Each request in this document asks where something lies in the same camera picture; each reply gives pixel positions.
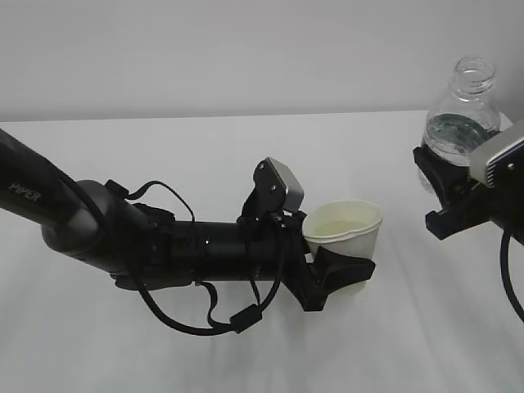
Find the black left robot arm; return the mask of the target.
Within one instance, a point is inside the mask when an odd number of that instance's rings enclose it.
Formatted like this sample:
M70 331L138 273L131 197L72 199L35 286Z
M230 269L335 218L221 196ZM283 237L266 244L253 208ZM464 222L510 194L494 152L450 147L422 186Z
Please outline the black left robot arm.
M38 224L52 250L103 270L117 287L150 291L199 282L280 281L306 311L368 281L368 257L312 250L300 211L304 193L289 168L263 159L233 223L182 221L140 202L114 181L74 182L8 133L1 135L1 207Z

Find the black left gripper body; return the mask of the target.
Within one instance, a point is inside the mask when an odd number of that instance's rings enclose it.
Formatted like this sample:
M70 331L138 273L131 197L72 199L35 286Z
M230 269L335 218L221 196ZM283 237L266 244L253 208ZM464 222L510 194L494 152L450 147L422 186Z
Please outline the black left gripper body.
M311 252L306 240L286 228L286 215L283 212L267 213L261 217L241 215L237 219L246 238L246 255L250 262L255 260L255 241L260 241L264 250L274 243L273 257L275 267L270 269L273 285L268 295L259 303L261 311L266 310L276 296L281 285L298 300L305 312L323 310L328 295L324 294L316 282L313 263L306 262L305 256Z

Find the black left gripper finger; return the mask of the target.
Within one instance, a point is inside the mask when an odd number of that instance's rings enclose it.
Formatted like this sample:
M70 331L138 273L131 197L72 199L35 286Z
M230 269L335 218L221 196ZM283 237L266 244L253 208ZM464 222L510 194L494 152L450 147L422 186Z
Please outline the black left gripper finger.
M297 212L291 213L286 216L286 228L293 233L297 233L299 236L303 235L303 223L307 218L307 214L304 211L298 210Z
M375 268L368 258L342 255L324 247L317 249L313 262L315 280L326 295L368 281Z

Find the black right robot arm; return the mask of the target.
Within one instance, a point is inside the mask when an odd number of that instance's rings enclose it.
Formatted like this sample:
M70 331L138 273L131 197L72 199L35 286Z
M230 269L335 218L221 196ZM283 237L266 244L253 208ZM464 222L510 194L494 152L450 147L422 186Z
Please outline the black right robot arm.
M492 222L500 228L510 224L513 237L523 243L523 187L495 187L472 178L469 168L440 158L427 145L413 149L415 165L434 191L440 209L426 214L426 228L444 240L456 233Z

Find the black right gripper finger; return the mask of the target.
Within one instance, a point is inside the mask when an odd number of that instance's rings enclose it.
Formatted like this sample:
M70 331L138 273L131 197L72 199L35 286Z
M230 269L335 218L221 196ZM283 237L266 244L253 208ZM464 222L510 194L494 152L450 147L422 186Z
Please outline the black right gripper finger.
M458 204L478 185L470 177L468 167L451 164L429 146L415 147L413 160L429 182L442 208Z

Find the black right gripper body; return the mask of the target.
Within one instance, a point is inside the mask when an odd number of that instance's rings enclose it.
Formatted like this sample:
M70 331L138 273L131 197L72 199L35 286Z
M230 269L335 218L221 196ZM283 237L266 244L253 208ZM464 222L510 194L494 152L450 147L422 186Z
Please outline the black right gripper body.
M492 222L503 228L508 223L508 210L494 189L481 183L466 183L436 192L440 210L425 216L427 230L439 240L456 233Z

